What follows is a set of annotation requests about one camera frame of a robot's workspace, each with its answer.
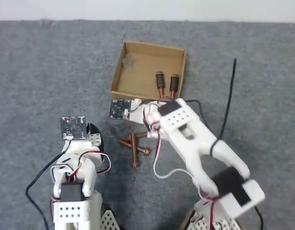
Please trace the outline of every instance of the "gray carpet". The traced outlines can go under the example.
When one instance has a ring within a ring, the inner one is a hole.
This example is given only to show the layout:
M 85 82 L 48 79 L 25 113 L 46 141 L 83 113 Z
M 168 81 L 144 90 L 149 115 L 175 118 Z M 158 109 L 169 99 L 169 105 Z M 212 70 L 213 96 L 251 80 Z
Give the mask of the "gray carpet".
M 95 188 L 126 230 L 177 229 L 198 201 L 191 179 L 157 179 L 153 156 L 130 167 L 130 150 L 117 140 L 133 130 L 108 119 L 110 84 L 125 39 L 183 47 L 183 97 L 199 99 L 212 130 L 223 121 L 233 58 L 236 81 L 225 141 L 248 164 L 266 200 L 265 230 L 295 229 L 295 24 L 191 22 L 0 22 L 0 230 L 42 230 L 25 187 L 62 147 L 60 115 L 86 115 L 103 132 L 112 170 Z M 155 140 L 140 145 L 155 147 Z M 223 168 L 203 160 L 214 175 Z M 161 174 L 182 160 L 168 143 Z M 53 183 L 46 172 L 31 190 L 49 215 Z M 259 218 L 241 219 L 249 230 Z

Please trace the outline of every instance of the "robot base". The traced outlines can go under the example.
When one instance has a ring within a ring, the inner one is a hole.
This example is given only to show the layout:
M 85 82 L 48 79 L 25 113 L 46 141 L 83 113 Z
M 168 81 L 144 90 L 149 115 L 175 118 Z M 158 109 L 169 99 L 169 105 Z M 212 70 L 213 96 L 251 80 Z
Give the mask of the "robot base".
M 185 216 L 179 230 L 209 230 L 209 221 L 206 218 L 203 218 L 196 223 L 190 222 L 190 219 L 196 216 L 197 213 L 194 211 L 194 209 L 191 209 Z M 234 219 L 223 219 L 220 222 L 214 222 L 213 228 L 215 230 L 246 230 L 245 228 L 241 227 Z

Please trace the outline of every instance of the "red and white wire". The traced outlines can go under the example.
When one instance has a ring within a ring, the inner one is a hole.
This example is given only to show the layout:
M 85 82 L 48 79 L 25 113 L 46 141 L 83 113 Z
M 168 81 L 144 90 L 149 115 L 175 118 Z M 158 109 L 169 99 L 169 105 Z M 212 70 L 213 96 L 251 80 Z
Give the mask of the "red and white wire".
M 157 160 L 158 160 L 158 157 L 159 157 L 159 152 L 160 152 L 160 147 L 161 147 L 161 137 L 160 137 L 160 132 L 159 130 L 157 130 L 158 132 L 158 142 L 157 142 L 157 146 L 156 146 L 156 154 L 155 154 L 155 159 L 154 159 L 154 162 L 153 162 L 153 172 L 155 173 L 156 177 L 158 177 L 159 179 L 166 179 L 168 177 L 170 177 L 172 174 L 176 173 L 176 172 L 185 172 L 186 174 L 188 174 L 191 178 L 193 177 L 187 170 L 184 170 L 184 169 L 173 169 L 172 171 L 170 171 L 168 174 L 166 175 L 159 175 L 157 172 L 156 172 L 156 164 L 157 164 Z
M 100 170 L 98 171 L 97 173 L 106 173 L 108 172 L 110 169 L 111 169 L 111 160 L 109 158 L 109 156 L 104 153 L 104 152 L 101 152 L 101 151 L 87 151 L 87 152 L 84 152 L 82 153 L 80 156 L 79 156 L 79 163 L 78 163 L 78 167 L 69 175 L 70 178 L 72 178 L 74 175 L 77 174 L 77 172 L 79 171 L 80 167 L 81 167 L 81 157 L 85 154 L 96 154 L 96 155 L 102 155 L 102 156 L 106 156 L 108 158 L 108 161 L 109 161 L 109 167 L 104 169 L 104 170 Z

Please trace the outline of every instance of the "black cable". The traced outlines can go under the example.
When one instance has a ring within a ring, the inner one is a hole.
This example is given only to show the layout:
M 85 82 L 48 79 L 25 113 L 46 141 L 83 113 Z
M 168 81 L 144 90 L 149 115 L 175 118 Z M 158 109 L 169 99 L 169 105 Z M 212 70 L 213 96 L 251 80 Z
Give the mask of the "black cable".
M 217 138 L 217 140 L 212 144 L 211 148 L 210 148 L 210 153 L 209 155 L 212 157 L 212 152 L 213 152 L 213 148 L 216 145 L 216 143 L 222 139 L 223 137 L 223 133 L 225 130 L 225 126 L 226 126 L 226 122 L 227 122 L 227 118 L 228 118 L 228 113 L 229 113 L 229 108 L 230 108 L 230 103 L 232 100 L 232 95 L 233 95 L 233 86 L 234 86 L 234 80 L 235 80 L 235 72 L 236 72 L 236 65 L 237 65 L 237 59 L 234 59 L 234 64 L 233 64 L 233 73 L 232 73 L 232 77 L 230 79 L 230 88 L 229 88 L 229 96 L 228 96 L 228 100 L 227 100 L 227 105 L 226 105 L 226 111 L 225 111 L 225 116 L 224 116 L 224 121 L 222 124 L 222 128 L 220 131 L 220 135 Z
M 209 125 L 204 117 L 201 102 L 199 100 L 185 100 L 185 102 L 187 102 L 187 103 L 196 102 L 197 104 L 199 104 L 201 119 L 203 120 L 203 123 L 206 125 L 206 127 L 210 130 Z
M 257 215 L 259 216 L 260 218 L 260 230 L 263 230 L 263 218 L 262 218 L 262 214 L 259 212 L 257 206 L 255 206 L 255 210 L 257 212 Z
M 48 222 L 47 222 L 47 219 L 43 213 L 43 211 L 41 210 L 41 208 L 36 204 L 36 202 L 30 197 L 29 195 L 29 189 L 37 182 L 37 180 L 40 178 L 40 176 L 45 172 L 45 170 L 50 166 L 52 165 L 53 162 L 55 162 L 57 159 L 59 159 L 64 153 L 66 153 L 66 151 L 68 150 L 68 148 L 70 147 L 71 145 L 71 141 L 69 142 L 69 145 L 66 147 L 66 149 L 60 153 L 58 156 L 56 156 L 54 159 L 52 159 L 37 175 L 36 177 L 34 178 L 34 180 L 27 186 L 26 188 L 26 191 L 25 191 L 25 194 L 26 194 L 26 197 L 28 198 L 28 200 L 34 205 L 34 207 L 38 210 L 38 212 L 41 214 L 42 218 L 43 218 L 43 221 L 44 221 L 44 225 L 45 225 L 45 229 L 46 230 L 49 230 L 49 227 L 48 227 Z

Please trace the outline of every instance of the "perforated white plate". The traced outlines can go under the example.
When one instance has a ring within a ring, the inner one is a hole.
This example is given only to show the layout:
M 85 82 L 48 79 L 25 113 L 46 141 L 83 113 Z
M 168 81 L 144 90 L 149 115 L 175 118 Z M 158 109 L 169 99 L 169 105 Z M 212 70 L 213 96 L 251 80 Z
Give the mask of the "perforated white plate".
M 105 211 L 100 221 L 101 221 L 101 226 L 100 226 L 101 230 L 120 230 L 118 223 L 116 222 L 111 210 Z
M 221 220 L 221 222 L 213 223 L 215 230 L 241 230 L 237 222 L 234 219 Z M 195 223 L 190 223 L 187 230 L 209 230 L 209 221 L 205 218 Z

